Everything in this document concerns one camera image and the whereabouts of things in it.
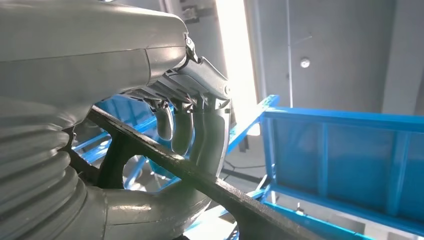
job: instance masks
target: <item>metal bar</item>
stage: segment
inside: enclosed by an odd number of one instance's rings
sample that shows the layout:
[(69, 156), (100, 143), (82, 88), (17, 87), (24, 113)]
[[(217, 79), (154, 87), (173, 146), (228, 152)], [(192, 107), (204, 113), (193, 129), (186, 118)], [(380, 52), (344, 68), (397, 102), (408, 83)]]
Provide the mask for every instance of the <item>metal bar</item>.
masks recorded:
[(91, 138), (91, 139), (89, 139), (89, 140), (87, 140), (87, 141), (85, 141), (85, 142), (83, 142), (83, 143), (81, 143), (81, 144), (79, 144), (79, 145), (77, 145), (77, 146), (72, 147), (72, 150), (74, 150), (74, 151), (78, 151), (78, 150), (80, 150), (80, 149), (82, 149), (82, 148), (87, 147), (87, 146), (88, 146), (88, 145), (90, 145), (90, 144), (93, 144), (93, 143), (95, 143), (95, 142), (99, 141), (100, 139), (102, 139), (102, 138), (104, 138), (104, 137), (107, 137), (108, 135), (109, 135), (109, 133), (107, 133), (107, 132), (103, 132), (103, 133), (101, 133), (101, 134), (100, 134), (100, 135), (98, 135), (98, 136), (95, 136), (95, 137), (93, 137), (93, 138)]
[(354, 215), (363, 219), (367, 219), (382, 225), (389, 226), (391, 228), (399, 229), (408, 233), (412, 233), (419, 236), (424, 236), (424, 228), (422, 224), (417, 222), (404, 220), (402, 218), (396, 218), (391, 216), (386, 216), (384, 214), (366, 210), (355, 205), (339, 202), (336, 200), (312, 195), (305, 192), (300, 192), (297, 190), (290, 189), (288, 187), (279, 186), (276, 184), (271, 185), (271, 190), (285, 194), (294, 198), (308, 201), (313, 204), (318, 204), (336, 211), (344, 212), (350, 215)]
[(329, 168), (329, 129), (327, 124), (322, 124), (321, 130), (321, 162), (319, 164), (318, 173), (318, 192), (321, 197), (327, 196), (328, 188), (328, 168)]
[(239, 179), (243, 179), (243, 180), (246, 180), (246, 181), (249, 181), (249, 182), (252, 182), (252, 183), (256, 183), (256, 184), (261, 183), (261, 180), (262, 180), (260, 177), (255, 177), (255, 176), (252, 176), (252, 175), (244, 174), (244, 173), (241, 173), (241, 172), (237, 172), (237, 171), (233, 171), (233, 170), (225, 169), (225, 168), (223, 168), (221, 170), (221, 173), (228, 174), (230, 176), (233, 176), (233, 177), (236, 177), (236, 178), (239, 178)]
[(122, 172), (128, 159), (135, 155), (130, 151), (133, 146), (133, 143), (123, 133), (112, 135), (112, 143), (100, 165), (97, 187), (102, 189), (123, 187)]
[[(112, 152), (107, 153), (110, 157), (106, 156), (105, 160), (112, 160), (112, 156), (117, 153), (125, 154), (116, 156), (115, 161), (119, 161), (118, 164), (121, 164), (123, 159), (128, 159), (127, 155), (143, 155), (153, 160), (156, 164), (181, 178), (185, 184), (204, 193), (226, 208), (238, 222), (240, 239), (322, 239), (214, 175), (200, 170), (193, 162), (185, 160), (184, 157), (173, 153), (167, 147), (137, 132), (100, 108), (94, 106), (88, 114), (88, 118), (108, 131), (112, 136), (112, 142), (118, 138), (119, 141), (115, 142), (125, 146), (125, 149), (120, 149), (122, 147), (119, 145), (111, 147), (109, 152)], [(100, 169), (100, 175), (106, 176), (103, 170), (104, 167)], [(119, 165), (115, 171), (122, 183), (121, 166)], [(117, 184), (118, 179), (113, 178), (115, 181), (113, 184)]]
[(424, 133), (424, 117), (329, 111), (317, 109), (269, 107), (264, 116), (271, 119), (289, 119), (299, 122), (327, 123), (377, 129)]
[(146, 162), (146, 158), (144, 156), (140, 156), (140, 158), (138, 159), (137, 164), (134, 166), (134, 168), (132, 168), (131, 172), (128, 175), (128, 178), (123, 183), (123, 188), (124, 189), (130, 189), (132, 183), (136, 180), (136, 178), (140, 174), (140, 171), (142, 170), (143, 165), (145, 164), (145, 162)]
[(264, 202), (265, 205), (276, 210), (284, 216), (287, 216), (294, 222), (307, 226), (309, 229), (326, 239), (343, 239), (343, 240), (372, 240), (365, 235), (339, 227), (337, 225), (331, 224), (329, 222), (320, 220), (318, 218), (303, 214), (302, 212), (297, 212), (292, 209), (288, 209), (271, 202)]
[[(147, 120), (145, 120), (144, 122), (136, 125), (134, 127), (135, 130), (144, 133), (145, 131), (153, 128), (156, 126), (156, 117), (152, 116), (150, 118), (148, 118)], [(106, 153), (108, 151), (109, 146), (111, 145), (111, 140), (108, 140), (108, 143), (106, 145), (103, 146), (96, 146), (95, 148), (84, 152), (81, 157), (83, 159), (85, 159), (88, 163), (92, 164), (95, 161), (97, 161), (100, 158), (103, 158), (104, 156), (106, 156)]]
[(134, 109), (133, 109), (133, 105), (131, 104), (131, 101), (127, 101), (126, 102), (128, 104), (128, 109), (129, 109), (129, 113), (130, 113), (130, 118), (129, 120), (131, 121), (131, 124), (133, 126), (137, 125), (137, 119), (136, 119), (136, 115), (134, 114)]
[(106, 156), (106, 153), (108, 152), (108, 148), (110, 147), (111, 142), (112, 142), (111, 139), (107, 140), (107, 143), (105, 145), (100, 145), (89, 151), (86, 151), (83, 154), (81, 154), (81, 157), (85, 159), (87, 163), (92, 164), (98, 159)]
[[(251, 192), (246, 193), (247, 196), (249, 196), (252, 199), (259, 199), (260, 197), (262, 197), (262, 195), (264, 195), (264, 189), (259, 189), (259, 190), (254, 190)], [(206, 222), (208, 222), (211, 219), (216, 219), (219, 218), (225, 214), (227, 214), (228, 211), (221, 205), (213, 207), (209, 210), (206, 210), (204, 213), (202, 213), (195, 222), (193, 222), (192, 225), (190, 225), (186, 231), (193, 229), (195, 227), (197, 227), (200, 224), (204, 224)]]
[(115, 100), (113, 98), (110, 99), (110, 104), (112, 104), (112, 107), (113, 107), (115, 114), (116, 114), (115, 115), (116, 118), (121, 120), (122, 118), (121, 118), (121, 115), (119, 114), (117, 103), (115, 102)]
[(410, 140), (410, 132), (396, 132), (394, 137), (386, 203), (386, 213), (394, 217), (401, 203)]
[(275, 106), (280, 101), (280, 96), (269, 95), (256, 105), (249, 116), (243, 118), (238, 122), (229, 132), (229, 146), (228, 152), (230, 153), (247, 135), (249, 129), (257, 123), (262, 114), (272, 106)]
[(261, 123), (261, 133), (263, 138), (263, 150), (265, 154), (265, 170), (266, 174), (275, 181), (274, 164), (275, 158), (275, 142), (273, 132), (273, 120), (265, 118)]

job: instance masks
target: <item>blue panel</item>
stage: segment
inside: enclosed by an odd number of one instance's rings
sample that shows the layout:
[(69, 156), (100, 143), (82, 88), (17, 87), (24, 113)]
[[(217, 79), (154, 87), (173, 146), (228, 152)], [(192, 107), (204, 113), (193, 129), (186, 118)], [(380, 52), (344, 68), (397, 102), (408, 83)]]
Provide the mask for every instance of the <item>blue panel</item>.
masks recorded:
[(424, 222), (424, 134), (411, 135), (399, 215)]
[(276, 119), (273, 127), (276, 181), (286, 187), (317, 193), (321, 124)]
[(387, 130), (329, 126), (329, 197), (383, 211), (393, 138)]
[(272, 190), (424, 235), (424, 117), (271, 107)]

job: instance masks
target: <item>gray wall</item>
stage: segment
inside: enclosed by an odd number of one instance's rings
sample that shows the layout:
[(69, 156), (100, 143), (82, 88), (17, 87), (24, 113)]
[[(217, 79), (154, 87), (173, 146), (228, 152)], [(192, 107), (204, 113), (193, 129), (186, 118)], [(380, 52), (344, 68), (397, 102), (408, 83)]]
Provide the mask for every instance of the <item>gray wall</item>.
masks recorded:
[[(248, 7), (258, 19), (266, 93), (288, 106), (286, 1), (248, 0)], [(394, 0), (291, 0), (294, 107), (380, 112), (394, 10)], [(303, 57), (310, 67), (300, 67)]]
[(397, 1), (383, 113), (424, 112), (424, 90), (419, 92), (424, 70), (423, 11), (422, 0)]

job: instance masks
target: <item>wire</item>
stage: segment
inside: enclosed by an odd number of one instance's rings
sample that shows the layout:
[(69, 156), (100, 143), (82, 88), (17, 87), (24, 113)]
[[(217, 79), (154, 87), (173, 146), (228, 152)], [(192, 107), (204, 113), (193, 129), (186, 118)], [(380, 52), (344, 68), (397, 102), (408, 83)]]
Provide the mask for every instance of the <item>wire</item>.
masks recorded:
[(234, 166), (233, 164), (231, 164), (231, 162), (224, 160), (224, 163), (230, 165), (232, 167), (232, 170), (235, 169), (256, 169), (256, 168), (264, 168), (265, 165), (258, 165), (258, 166)]

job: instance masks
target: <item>robotic hand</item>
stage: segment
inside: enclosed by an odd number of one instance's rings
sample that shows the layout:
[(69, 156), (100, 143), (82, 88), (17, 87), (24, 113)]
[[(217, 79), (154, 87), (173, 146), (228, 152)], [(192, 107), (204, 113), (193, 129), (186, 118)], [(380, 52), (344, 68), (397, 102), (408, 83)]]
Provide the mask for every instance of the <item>robotic hand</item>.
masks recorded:
[[(158, 135), (171, 140), (175, 153), (187, 153), (195, 130), (190, 161), (218, 175), (216, 169), (221, 166), (217, 164), (222, 164), (229, 142), (230, 86), (206, 58), (196, 55), (195, 44), (187, 35), (185, 42), (182, 65), (168, 70), (155, 83), (125, 95), (149, 104), (157, 119)], [(174, 107), (175, 124), (170, 104)]]

